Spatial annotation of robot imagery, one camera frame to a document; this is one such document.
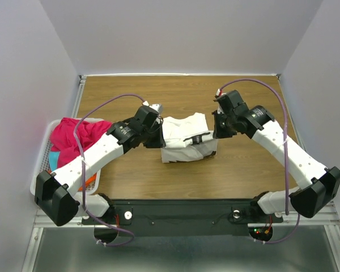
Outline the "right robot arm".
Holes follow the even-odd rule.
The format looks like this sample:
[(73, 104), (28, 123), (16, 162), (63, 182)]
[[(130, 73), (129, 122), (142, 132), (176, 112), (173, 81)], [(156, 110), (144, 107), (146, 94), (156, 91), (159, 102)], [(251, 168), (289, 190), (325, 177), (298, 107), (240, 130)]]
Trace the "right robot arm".
[(312, 218), (336, 196), (340, 169), (328, 168), (307, 154), (284, 133), (266, 108), (260, 105), (248, 108), (237, 90), (227, 93), (217, 90), (215, 101), (219, 106), (212, 113), (213, 137), (222, 139), (245, 134), (275, 157), (297, 184), (292, 189), (263, 192), (255, 197), (256, 203), (249, 208), (252, 219), (262, 221), (269, 214), (286, 209)]

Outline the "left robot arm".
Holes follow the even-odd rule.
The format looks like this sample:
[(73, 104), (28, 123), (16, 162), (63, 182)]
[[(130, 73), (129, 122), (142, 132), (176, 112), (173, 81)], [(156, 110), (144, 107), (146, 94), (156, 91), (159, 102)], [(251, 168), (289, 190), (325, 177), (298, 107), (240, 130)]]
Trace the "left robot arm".
[(143, 144), (161, 148), (161, 104), (143, 105), (134, 117), (115, 122), (83, 155), (52, 173), (40, 172), (36, 177), (35, 203), (57, 226), (74, 217), (92, 214), (102, 223), (114, 219), (114, 208), (105, 195), (78, 194), (87, 178), (96, 174), (112, 160)]

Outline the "pink t shirt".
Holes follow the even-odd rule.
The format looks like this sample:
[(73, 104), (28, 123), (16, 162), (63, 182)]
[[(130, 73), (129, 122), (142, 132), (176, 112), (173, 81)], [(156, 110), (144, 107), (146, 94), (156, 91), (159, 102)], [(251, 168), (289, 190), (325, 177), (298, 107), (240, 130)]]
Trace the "pink t shirt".
[(74, 129), (77, 127), (77, 137), (83, 151), (95, 144), (105, 132), (111, 127), (108, 121), (88, 122), (74, 118), (63, 118), (54, 128), (50, 135), (52, 144), (51, 151), (59, 151), (58, 168), (68, 164), (80, 155), (78, 143), (74, 137)]

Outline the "white t shirt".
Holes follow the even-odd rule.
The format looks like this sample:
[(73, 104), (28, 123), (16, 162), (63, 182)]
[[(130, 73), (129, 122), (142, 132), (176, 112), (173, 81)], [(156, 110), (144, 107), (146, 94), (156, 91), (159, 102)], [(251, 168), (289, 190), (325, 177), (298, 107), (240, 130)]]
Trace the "white t shirt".
[(208, 129), (203, 113), (196, 112), (184, 119), (166, 117), (162, 131), (165, 142), (161, 149), (163, 163), (194, 162), (216, 154), (218, 140)]

